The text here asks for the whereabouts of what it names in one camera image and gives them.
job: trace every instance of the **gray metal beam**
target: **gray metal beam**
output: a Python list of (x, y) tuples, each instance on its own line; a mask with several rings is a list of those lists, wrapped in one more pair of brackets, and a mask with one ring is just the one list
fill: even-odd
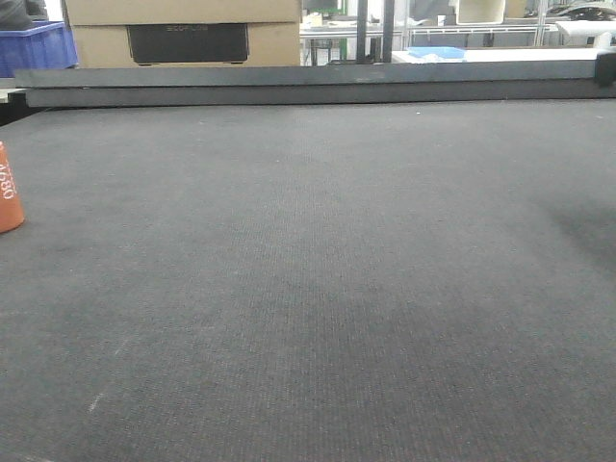
[(28, 90), (31, 107), (135, 107), (408, 103), (504, 99), (614, 98), (591, 79), (303, 87)]
[(383, 63), (392, 61), (396, 0), (385, 0), (383, 13)]
[(357, 56), (356, 62), (366, 62), (366, 32), (368, 30), (368, 0), (357, 3)]
[(17, 71), (20, 88), (302, 87), (592, 79), (595, 61)]

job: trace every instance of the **orange can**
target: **orange can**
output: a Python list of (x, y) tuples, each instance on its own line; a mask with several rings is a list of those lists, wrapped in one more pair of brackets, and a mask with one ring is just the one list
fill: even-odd
[(0, 233), (15, 229), (24, 219), (7, 152), (0, 141)]

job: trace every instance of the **vertical black pole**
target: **vertical black pole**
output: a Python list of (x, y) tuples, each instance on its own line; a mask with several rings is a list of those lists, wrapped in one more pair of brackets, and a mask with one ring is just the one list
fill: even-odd
[(396, 0), (385, 0), (385, 12), (383, 15), (383, 63), (392, 61), (392, 49), (394, 43), (394, 21), (396, 14)]
[(368, 0), (359, 0), (357, 3), (357, 57), (358, 64), (366, 62), (366, 34), (368, 27)]

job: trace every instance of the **white container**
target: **white container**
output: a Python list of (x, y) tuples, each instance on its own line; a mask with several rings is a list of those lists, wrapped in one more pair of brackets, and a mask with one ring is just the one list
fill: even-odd
[(465, 24), (502, 24), (505, 0), (458, 0), (456, 22)]

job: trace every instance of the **cardboard box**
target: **cardboard box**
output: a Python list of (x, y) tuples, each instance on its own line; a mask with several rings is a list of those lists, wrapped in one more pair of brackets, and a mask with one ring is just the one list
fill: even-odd
[(65, 0), (72, 26), (301, 22), (301, 0)]
[[(138, 67), (131, 55), (126, 26), (73, 27), (82, 68)], [(247, 61), (230, 63), (166, 63), (157, 67), (252, 67), (299, 65), (299, 24), (248, 24)]]

